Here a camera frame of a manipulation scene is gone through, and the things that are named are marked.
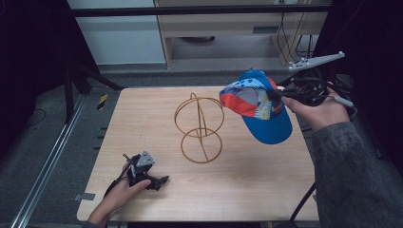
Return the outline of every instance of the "colorful patterned cap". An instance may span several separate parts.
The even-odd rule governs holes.
[[[220,92],[222,105],[240,114],[252,135],[261,143],[281,143],[293,127],[281,100],[269,100],[267,92],[277,89],[260,70],[243,73]]]

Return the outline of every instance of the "wooden table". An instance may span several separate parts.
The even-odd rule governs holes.
[[[133,156],[145,149],[155,159],[149,175],[169,181],[160,191],[144,190],[112,220],[121,221],[263,221],[286,220],[314,182],[314,167],[300,132],[296,116],[291,137],[282,143],[258,142],[240,115],[224,107],[224,122],[217,134],[222,139],[220,155],[209,163],[194,163],[181,151],[183,133],[174,122],[180,104],[194,92],[198,97],[219,98],[223,87],[127,88],[120,95],[97,161],[86,187],[96,194],[82,200],[79,220],[102,200],[107,187],[125,164],[123,154]],[[220,108],[201,100],[207,127],[221,123]],[[186,131],[198,127],[196,103],[189,104],[177,117]],[[217,153],[216,135],[203,138],[207,155]],[[188,156],[203,159],[197,138],[185,138]],[[312,198],[299,212],[299,220],[318,220]]]

